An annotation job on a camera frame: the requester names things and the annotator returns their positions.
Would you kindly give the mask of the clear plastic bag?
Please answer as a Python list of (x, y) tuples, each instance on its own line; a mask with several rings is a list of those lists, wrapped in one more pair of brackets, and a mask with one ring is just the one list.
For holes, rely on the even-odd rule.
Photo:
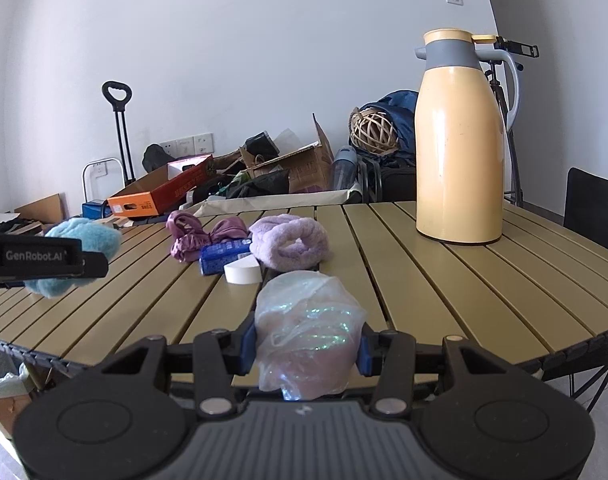
[(314, 271), (273, 278), (254, 311), (258, 388), (284, 400), (342, 392), (357, 359), (367, 311), (341, 281)]

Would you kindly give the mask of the white round plastic lid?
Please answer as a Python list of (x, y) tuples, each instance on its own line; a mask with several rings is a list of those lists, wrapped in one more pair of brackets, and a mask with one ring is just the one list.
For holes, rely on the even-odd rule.
[(247, 255), (224, 265), (224, 274), (228, 284), (253, 285), (263, 281), (261, 263), (254, 255)]

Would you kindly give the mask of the light blue fluffy towel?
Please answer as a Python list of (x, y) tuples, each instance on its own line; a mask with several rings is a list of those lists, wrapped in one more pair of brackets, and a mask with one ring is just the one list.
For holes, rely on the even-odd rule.
[(104, 278), (122, 241), (118, 230), (85, 218), (66, 220), (46, 237), (51, 242), (33, 244), (25, 252), (26, 262), (35, 268), (25, 286), (49, 299)]

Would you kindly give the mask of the blue tissue pack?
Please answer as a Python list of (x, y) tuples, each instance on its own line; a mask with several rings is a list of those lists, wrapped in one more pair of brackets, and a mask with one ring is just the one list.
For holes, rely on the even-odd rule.
[(248, 256), (252, 240), (225, 240), (224, 242), (204, 246), (200, 250), (199, 266), (202, 275), (223, 274), (228, 263)]

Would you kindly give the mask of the purple cloth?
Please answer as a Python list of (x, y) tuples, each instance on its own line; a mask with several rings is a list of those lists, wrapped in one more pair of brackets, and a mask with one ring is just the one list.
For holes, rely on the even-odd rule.
[(206, 246), (243, 240), (249, 235), (246, 224), (239, 217), (220, 220), (212, 229), (205, 231), (202, 222), (185, 210), (172, 212), (166, 220), (166, 228), (174, 238), (170, 255), (182, 263), (197, 261)]

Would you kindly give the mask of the cardboard box with green liner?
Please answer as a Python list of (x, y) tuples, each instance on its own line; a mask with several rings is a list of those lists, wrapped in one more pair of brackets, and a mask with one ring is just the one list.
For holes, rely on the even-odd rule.
[(16, 419), (40, 388), (38, 368), (0, 351), (0, 428), (7, 437), (12, 436)]

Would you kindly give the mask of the orange cardboard box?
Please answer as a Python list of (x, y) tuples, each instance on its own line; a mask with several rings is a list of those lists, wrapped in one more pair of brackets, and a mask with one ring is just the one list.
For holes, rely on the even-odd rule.
[(215, 177), (211, 154), (169, 162), (108, 198), (118, 217), (154, 217), (175, 209), (188, 191)]

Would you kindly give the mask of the open brown cardboard box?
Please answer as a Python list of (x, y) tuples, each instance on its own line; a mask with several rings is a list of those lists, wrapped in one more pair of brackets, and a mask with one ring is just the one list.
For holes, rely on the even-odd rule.
[(333, 154), (330, 142), (321, 125), (313, 116), (317, 140), (290, 153), (258, 160), (244, 146), (239, 148), (249, 175), (257, 178), (263, 174), (286, 170), (290, 193), (315, 193), (328, 191)]

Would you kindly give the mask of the yellow thermos jug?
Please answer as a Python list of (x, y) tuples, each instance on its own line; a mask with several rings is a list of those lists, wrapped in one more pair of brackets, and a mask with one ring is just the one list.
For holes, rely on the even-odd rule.
[[(426, 62), (415, 110), (417, 230), (434, 240), (475, 245), (502, 236), (504, 136), (520, 104), (518, 66), (502, 49), (481, 49), (495, 36), (459, 28), (423, 35)], [(504, 62), (513, 103), (498, 107), (482, 62)]]

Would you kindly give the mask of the woven rattan ball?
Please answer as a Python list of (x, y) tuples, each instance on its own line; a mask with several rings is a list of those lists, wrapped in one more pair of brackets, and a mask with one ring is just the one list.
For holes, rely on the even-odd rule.
[(348, 140), (371, 155), (384, 156), (400, 148), (394, 122), (384, 110), (366, 107), (354, 108), (348, 120)]

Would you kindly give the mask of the blue fabric bag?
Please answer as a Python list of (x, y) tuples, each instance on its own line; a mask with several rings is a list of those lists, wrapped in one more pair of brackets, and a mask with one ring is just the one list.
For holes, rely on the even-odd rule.
[(380, 100), (366, 103), (359, 110), (374, 108), (388, 116), (396, 129), (398, 151), (393, 157), (416, 164), (415, 111), (419, 93), (414, 90), (393, 91)]

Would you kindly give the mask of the black folding chair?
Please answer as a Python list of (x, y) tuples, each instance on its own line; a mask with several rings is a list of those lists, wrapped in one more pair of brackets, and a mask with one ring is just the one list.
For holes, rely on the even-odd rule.
[(608, 179), (568, 171), (563, 226), (608, 249)]

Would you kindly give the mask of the black tripod stand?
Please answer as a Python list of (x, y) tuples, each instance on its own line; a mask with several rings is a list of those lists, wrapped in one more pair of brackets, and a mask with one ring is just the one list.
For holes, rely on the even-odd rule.
[[(495, 50), (503, 50), (509, 54), (522, 55), (526, 56), (527, 58), (539, 57), (539, 48), (536, 46), (536, 44), (524, 44), (523, 42), (508, 40), (502, 36), (491, 36), (490, 43), (493, 45)], [(497, 77), (496, 70), (498, 66), (504, 64), (504, 61), (487, 61), (487, 64), (488, 70), (485, 72), (485, 76), (490, 84), (490, 90), (492, 90), (494, 94), (498, 107), (502, 111), (502, 118), (504, 118), (504, 122), (507, 122), (509, 106), (504, 88), (502, 88), (502, 84)], [(510, 189), (505, 192), (505, 199), (514, 206), (522, 207), (524, 200), (516, 144), (514, 144), (513, 131), (509, 128), (506, 128), (506, 137), (510, 159), (511, 184)]]

